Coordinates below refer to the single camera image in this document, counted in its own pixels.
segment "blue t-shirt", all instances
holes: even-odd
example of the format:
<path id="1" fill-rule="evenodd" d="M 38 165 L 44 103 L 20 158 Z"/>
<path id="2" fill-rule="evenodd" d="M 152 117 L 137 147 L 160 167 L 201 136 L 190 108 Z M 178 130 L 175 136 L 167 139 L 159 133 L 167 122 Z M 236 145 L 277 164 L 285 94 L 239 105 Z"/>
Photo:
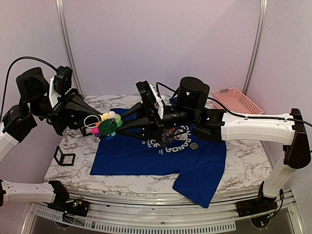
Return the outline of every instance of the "blue t-shirt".
<path id="1" fill-rule="evenodd" d="M 113 109 L 118 114 L 125 110 Z M 205 142 L 191 135 L 188 126 L 166 132 L 176 135 L 161 148 L 155 140 L 140 141 L 127 136 L 114 136 L 98 145 L 91 175 L 157 175 L 179 174 L 173 189 L 208 208 L 222 178 L 226 144 Z M 197 150 L 190 148 L 198 144 Z"/>

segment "marble table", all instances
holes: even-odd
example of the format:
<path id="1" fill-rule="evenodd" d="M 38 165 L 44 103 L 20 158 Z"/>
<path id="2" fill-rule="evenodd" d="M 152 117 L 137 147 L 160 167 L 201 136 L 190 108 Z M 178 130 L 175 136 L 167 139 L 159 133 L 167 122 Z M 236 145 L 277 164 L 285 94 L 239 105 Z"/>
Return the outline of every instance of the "marble table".
<path id="1" fill-rule="evenodd" d="M 111 108 L 130 108 L 140 101 L 139 95 L 91 96 L 86 102 L 104 113 Z M 45 181 L 60 180 L 68 190 L 94 195 L 132 195 L 157 197 L 179 195 L 172 189 L 178 175 L 99 176 L 90 175 L 99 139 L 83 137 L 81 132 L 67 130 L 60 143 L 63 153 L 75 153 L 72 167 L 58 166 L 53 159 Z M 216 193 L 251 189 L 258 186 L 271 172 L 271 165 L 259 141 L 227 142 L 226 167 Z"/>

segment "white loop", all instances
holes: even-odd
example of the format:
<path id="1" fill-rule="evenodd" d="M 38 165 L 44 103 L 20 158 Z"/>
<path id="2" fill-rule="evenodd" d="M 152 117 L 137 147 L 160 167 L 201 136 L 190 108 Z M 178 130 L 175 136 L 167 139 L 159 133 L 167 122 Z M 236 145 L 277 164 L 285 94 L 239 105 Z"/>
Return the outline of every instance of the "white loop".
<path id="1" fill-rule="evenodd" d="M 84 126 L 85 126 L 86 128 L 96 128 L 97 126 L 91 127 L 90 124 L 89 124 L 89 125 L 86 125 L 86 120 L 87 120 L 87 118 L 89 118 L 89 117 L 95 117 L 95 118 L 97 118 L 97 121 L 100 122 L 100 120 L 99 120 L 99 118 L 98 118 L 97 116 L 95 116 L 95 115 L 90 115 L 90 116 L 87 116 L 87 117 L 84 119 L 84 121 L 83 121 Z"/>

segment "ventilation grille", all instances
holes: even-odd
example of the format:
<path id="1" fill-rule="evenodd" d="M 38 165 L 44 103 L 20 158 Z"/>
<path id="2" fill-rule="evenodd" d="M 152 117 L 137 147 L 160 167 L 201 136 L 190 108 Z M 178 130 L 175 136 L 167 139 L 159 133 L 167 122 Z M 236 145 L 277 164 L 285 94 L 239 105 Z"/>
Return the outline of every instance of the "ventilation grille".
<path id="1" fill-rule="evenodd" d="M 68 225 L 68 223 L 62 221 L 62 215 L 56 211 L 37 207 L 36 215 Z M 72 226 L 111 234 L 216 234 L 236 230 L 234 221 L 196 227 L 153 228 L 107 224 L 100 221 L 91 221 L 84 217 L 80 217 L 80 219 L 84 219 L 84 222 L 77 222 L 80 223 L 80 225 L 74 223 Z"/>

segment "pink basket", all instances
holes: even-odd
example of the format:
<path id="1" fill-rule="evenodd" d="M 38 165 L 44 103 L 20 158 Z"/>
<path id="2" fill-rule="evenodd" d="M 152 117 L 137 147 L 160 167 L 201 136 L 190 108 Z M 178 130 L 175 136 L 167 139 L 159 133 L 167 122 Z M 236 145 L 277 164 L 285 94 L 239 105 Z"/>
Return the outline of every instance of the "pink basket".
<path id="1" fill-rule="evenodd" d="M 220 101 L 230 111 L 244 114 L 263 114 L 263 110 L 236 88 L 222 89 L 213 92 L 213 98 Z M 213 101 L 217 109 L 222 107 Z"/>

